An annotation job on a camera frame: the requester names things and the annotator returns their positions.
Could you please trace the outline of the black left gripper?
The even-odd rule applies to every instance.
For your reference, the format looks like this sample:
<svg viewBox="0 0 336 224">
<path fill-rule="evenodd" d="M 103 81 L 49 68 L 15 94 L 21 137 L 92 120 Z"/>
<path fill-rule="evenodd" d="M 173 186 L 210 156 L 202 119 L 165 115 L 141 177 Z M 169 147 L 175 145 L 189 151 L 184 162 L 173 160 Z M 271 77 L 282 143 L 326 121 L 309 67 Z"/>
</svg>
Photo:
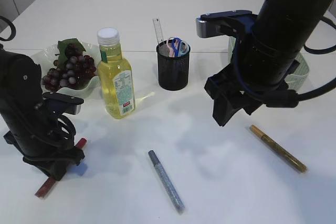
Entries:
<svg viewBox="0 0 336 224">
<path fill-rule="evenodd" d="M 74 145 L 76 129 L 64 115 L 30 122 L 17 116 L 4 115 L 9 131 L 4 136 L 8 144 L 46 176 L 60 181 L 69 164 L 79 165 L 85 157 L 83 150 Z"/>
</svg>

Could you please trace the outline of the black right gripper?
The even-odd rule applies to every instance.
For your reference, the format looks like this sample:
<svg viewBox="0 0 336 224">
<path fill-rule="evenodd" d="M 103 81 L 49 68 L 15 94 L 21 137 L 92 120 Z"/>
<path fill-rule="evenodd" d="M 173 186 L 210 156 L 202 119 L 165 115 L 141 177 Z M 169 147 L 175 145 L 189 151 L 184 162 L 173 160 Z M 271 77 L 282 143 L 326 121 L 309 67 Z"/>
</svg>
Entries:
<svg viewBox="0 0 336 224">
<path fill-rule="evenodd" d="M 289 90 L 284 81 L 276 90 L 261 92 L 261 99 L 258 100 L 243 89 L 232 64 L 207 78 L 204 89 L 213 99 L 213 118 L 219 126 L 225 126 L 240 110 L 251 115 L 263 104 L 270 108 L 289 106 Z"/>
</svg>

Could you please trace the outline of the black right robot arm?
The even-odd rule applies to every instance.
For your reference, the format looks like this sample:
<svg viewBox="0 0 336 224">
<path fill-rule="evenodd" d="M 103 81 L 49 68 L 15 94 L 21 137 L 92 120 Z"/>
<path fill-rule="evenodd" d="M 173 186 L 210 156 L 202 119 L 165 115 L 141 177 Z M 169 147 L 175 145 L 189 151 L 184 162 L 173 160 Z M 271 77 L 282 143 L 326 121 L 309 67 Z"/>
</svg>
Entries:
<svg viewBox="0 0 336 224">
<path fill-rule="evenodd" d="M 203 14 L 196 19 L 201 38 L 235 38 L 230 63 L 209 77 L 205 90 L 214 101 L 213 118 L 224 126 L 239 110 L 261 105 L 294 108 L 335 88 L 335 81 L 298 94 L 285 82 L 298 67 L 305 45 L 332 0 L 265 0 L 260 12 L 249 10 Z"/>
</svg>

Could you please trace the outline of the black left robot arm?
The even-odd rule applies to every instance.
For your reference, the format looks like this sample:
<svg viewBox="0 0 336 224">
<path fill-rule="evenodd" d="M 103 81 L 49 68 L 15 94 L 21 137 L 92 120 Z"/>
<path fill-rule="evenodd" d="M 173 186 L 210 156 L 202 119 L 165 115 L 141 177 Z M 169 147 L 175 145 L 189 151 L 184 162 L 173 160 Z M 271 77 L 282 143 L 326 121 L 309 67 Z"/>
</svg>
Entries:
<svg viewBox="0 0 336 224">
<path fill-rule="evenodd" d="M 75 146 L 76 129 L 64 115 L 78 114 L 82 98 L 41 89 L 41 66 L 27 55 L 1 49 L 1 116 L 5 141 L 23 161 L 60 181 L 84 152 Z"/>
</svg>

